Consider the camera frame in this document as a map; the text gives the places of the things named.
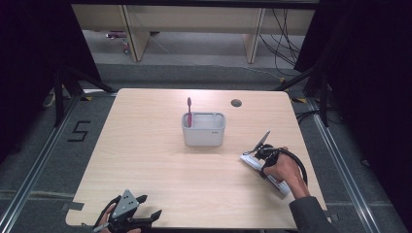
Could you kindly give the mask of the light wooden desk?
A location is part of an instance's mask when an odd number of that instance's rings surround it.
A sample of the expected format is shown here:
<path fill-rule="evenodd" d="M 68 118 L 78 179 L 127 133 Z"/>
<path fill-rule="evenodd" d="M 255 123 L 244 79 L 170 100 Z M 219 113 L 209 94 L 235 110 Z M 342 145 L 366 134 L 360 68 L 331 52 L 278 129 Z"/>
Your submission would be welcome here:
<path fill-rule="evenodd" d="M 304 36 L 314 15 L 312 10 L 269 8 L 74 4 L 72 9 L 83 30 L 123 31 L 133 61 L 143 58 L 152 32 L 198 32 L 241 34 L 250 64 L 260 35 Z"/>

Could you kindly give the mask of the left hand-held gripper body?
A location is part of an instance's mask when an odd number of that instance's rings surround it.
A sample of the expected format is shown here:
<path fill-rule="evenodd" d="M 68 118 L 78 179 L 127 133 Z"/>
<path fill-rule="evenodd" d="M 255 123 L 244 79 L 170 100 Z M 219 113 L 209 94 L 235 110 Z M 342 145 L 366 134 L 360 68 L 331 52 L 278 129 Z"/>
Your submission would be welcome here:
<path fill-rule="evenodd" d="M 134 218 L 140 204 L 137 203 L 136 198 L 129 189 L 126 189 L 123 195 L 119 195 L 111 200 L 101 212 L 98 220 L 92 227 L 93 233 L 99 233 L 102 228 L 108 228 L 112 233 L 127 233 L 127 231 L 140 228 L 142 233 L 148 232 L 152 228 L 152 223 L 148 222 L 146 218 Z M 101 226 L 98 226 L 98 221 L 103 216 L 112 204 L 116 207 L 111 211 L 108 221 Z"/>

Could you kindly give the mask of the person's right hand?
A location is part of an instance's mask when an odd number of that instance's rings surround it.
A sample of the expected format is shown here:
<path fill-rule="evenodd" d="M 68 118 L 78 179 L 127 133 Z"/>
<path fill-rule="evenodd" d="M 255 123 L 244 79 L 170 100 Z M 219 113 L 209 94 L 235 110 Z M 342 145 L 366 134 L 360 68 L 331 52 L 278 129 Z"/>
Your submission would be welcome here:
<path fill-rule="evenodd" d="M 308 197 L 310 192 L 302 179 L 296 162 L 286 154 L 280 153 L 277 163 L 264 169 L 266 175 L 275 177 L 279 182 L 285 182 L 295 199 Z"/>

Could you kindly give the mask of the person's left hand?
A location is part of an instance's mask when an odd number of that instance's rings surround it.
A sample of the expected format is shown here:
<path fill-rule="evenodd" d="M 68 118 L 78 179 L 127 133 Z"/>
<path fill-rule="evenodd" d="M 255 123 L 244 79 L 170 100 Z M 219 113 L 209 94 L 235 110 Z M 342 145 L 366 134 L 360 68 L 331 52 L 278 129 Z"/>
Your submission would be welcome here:
<path fill-rule="evenodd" d="M 100 218 L 98 221 L 98 226 L 104 225 L 108 219 L 111 211 L 116 207 L 116 204 L 112 204 L 106 211 L 104 211 L 103 216 Z M 99 233 L 112 233 L 107 227 L 102 228 Z M 127 233 L 142 233 L 142 230 L 140 228 L 132 229 L 127 231 Z"/>

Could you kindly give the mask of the white toothpaste tube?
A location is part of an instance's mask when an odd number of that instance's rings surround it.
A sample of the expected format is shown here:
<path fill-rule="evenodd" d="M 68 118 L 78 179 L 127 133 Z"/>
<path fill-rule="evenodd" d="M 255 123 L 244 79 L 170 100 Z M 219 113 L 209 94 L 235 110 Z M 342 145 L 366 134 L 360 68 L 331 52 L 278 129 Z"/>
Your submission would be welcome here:
<path fill-rule="evenodd" d="M 275 177 L 271 175 L 266 176 L 262 170 L 263 165 L 260 164 L 258 160 L 254 158 L 250 153 L 243 153 L 240 156 L 240 159 L 251 166 L 253 169 L 257 170 L 259 172 L 259 175 L 263 179 L 269 180 L 283 195 L 288 195 L 291 192 L 290 187 L 285 182 L 279 182 Z"/>

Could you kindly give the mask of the black metal stand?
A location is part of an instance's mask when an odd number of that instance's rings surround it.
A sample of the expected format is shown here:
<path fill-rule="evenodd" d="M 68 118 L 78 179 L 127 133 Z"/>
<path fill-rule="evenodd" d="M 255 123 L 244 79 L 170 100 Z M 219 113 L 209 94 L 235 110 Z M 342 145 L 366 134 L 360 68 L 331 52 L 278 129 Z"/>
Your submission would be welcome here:
<path fill-rule="evenodd" d="M 303 88 L 306 97 L 313 97 L 316 93 L 320 94 L 320 118 L 324 127 L 328 127 L 327 122 L 327 77 L 322 65 L 314 65 L 300 75 L 275 87 L 274 91 L 284 91 L 297 83 L 307 79 Z"/>
<path fill-rule="evenodd" d="M 118 90 L 104 84 L 100 77 L 93 77 L 79 69 L 70 66 L 61 66 L 54 73 L 53 88 L 55 97 L 55 124 L 59 126 L 65 118 L 65 109 L 63 103 L 63 88 L 66 88 L 70 96 L 80 97 L 85 92 L 79 85 L 79 81 L 86 81 L 107 93 L 117 93 Z"/>

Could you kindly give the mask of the metal floor rail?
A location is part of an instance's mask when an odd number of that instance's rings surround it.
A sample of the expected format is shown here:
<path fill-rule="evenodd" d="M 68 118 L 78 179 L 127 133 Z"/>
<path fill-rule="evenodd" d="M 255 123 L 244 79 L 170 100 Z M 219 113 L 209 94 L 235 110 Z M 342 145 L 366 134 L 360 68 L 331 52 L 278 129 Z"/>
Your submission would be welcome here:
<path fill-rule="evenodd" d="M 361 190 L 356 183 L 352 173 L 347 166 L 341 150 L 337 146 L 329 127 L 326 126 L 320 116 L 315 115 L 314 120 L 320 131 L 320 134 L 326 144 L 329 155 L 338 171 L 338 174 L 348 192 L 348 195 L 353 203 L 353 206 L 360 218 L 366 233 L 382 233 L 377 224 L 376 218 L 369 208 L 365 198 L 361 194 Z"/>
<path fill-rule="evenodd" d="M 41 112 L 0 165 L 0 233 L 12 231 L 79 101 L 72 97 L 65 102 L 58 125 L 54 125 L 54 109 Z"/>

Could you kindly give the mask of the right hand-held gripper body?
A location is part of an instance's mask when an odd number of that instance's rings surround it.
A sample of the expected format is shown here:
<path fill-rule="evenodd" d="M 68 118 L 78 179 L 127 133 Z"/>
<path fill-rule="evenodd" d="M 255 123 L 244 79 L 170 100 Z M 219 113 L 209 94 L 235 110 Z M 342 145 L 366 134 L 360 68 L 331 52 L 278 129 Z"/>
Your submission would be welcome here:
<path fill-rule="evenodd" d="M 265 143 L 269 134 L 270 131 L 267 131 L 252 150 L 254 158 L 264 162 L 262 165 L 263 168 L 275 165 L 279 157 L 278 150 L 272 145 Z"/>

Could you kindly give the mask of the grey plastic holder box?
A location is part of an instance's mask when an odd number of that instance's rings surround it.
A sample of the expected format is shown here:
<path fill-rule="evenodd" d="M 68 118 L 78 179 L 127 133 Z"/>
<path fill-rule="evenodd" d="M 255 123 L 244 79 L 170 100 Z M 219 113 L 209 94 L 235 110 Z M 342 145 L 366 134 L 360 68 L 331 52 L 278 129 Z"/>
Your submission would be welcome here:
<path fill-rule="evenodd" d="M 184 141 L 190 147 L 218 147 L 223 143 L 225 115 L 222 113 L 193 112 L 182 116 Z"/>

